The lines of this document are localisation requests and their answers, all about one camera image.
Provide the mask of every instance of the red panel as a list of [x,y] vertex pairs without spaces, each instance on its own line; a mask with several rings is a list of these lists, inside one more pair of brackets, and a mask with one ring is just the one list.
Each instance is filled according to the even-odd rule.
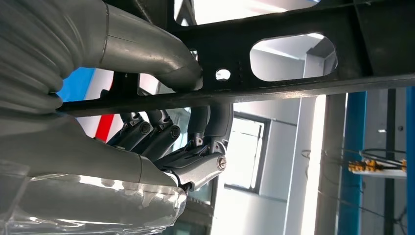
[[98,128],[96,130],[95,138],[107,142],[108,133],[110,132],[113,123],[114,114],[102,115],[99,120]]

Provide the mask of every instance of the screw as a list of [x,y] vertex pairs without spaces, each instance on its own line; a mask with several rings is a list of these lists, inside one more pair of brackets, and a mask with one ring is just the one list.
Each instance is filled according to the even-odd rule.
[[173,127],[173,129],[171,129],[171,137],[173,138],[177,138],[180,135],[180,128],[179,127]]
[[223,171],[225,170],[225,168],[226,168],[226,158],[224,156],[220,156],[218,158],[218,169],[220,171]]
[[130,122],[130,124],[131,124],[132,126],[135,126],[137,123],[138,123],[138,121],[137,121],[137,120],[133,120],[133,121],[131,121],[131,122]]
[[143,125],[141,125],[141,127],[140,127],[140,132],[142,134],[147,134],[149,131],[150,131],[150,124],[143,123]]

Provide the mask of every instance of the blue pillar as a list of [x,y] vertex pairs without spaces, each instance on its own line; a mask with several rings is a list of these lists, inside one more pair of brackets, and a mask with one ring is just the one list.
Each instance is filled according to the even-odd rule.
[[[349,93],[346,110],[345,149],[360,150],[365,144],[366,92]],[[360,161],[359,154],[345,152],[344,160]],[[342,169],[342,185],[359,185],[360,187],[343,187],[340,198],[351,204],[361,205],[362,177]],[[338,235],[360,234],[360,209],[344,203],[339,207]]]
[[406,89],[406,160],[408,164],[408,235],[415,235],[415,87]]

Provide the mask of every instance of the black steel beam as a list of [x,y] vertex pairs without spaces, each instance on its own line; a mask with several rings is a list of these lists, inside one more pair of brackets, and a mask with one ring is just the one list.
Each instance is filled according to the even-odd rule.
[[367,77],[365,79],[350,79],[343,81],[316,82],[310,81],[310,79],[299,79],[291,80],[288,81],[288,84],[271,88],[263,87],[237,91],[201,90],[190,93],[146,95],[134,98],[120,96],[116,98],[104,97],[95,100],[66,102],[58,109],[58,111],[71,114],[75,117],[86,117],[155,109],[199,107],[224,102],[237,103],[413,86],[415,85],[414,79],[415,73],[400,76]]
[[[142,11],[130,9],[135,0],[112,2],[142,15]],[[322,0],[311,8],[189,27],[175,23],[173,4],[170,0],[163,5],[170,16],[167,30],[198,51],[203,68],[201,91],[69,102],[60,111],[93,116],[414,85],[415,1]],[[333,73],[275,82],[253,74],[249,55],[256,42],[311,32],[321,33],[333,43],[338,57]],[[231,72],[227,81],[215,78],[222,68]]]

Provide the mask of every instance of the clear plastic sheet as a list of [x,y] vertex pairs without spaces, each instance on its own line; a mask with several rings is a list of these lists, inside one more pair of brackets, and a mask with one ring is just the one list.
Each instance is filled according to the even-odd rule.
[[3,171],[0,162],[0,222],[5,235],[148,235],[162,232],[183,212],[177,187],[51,174]]

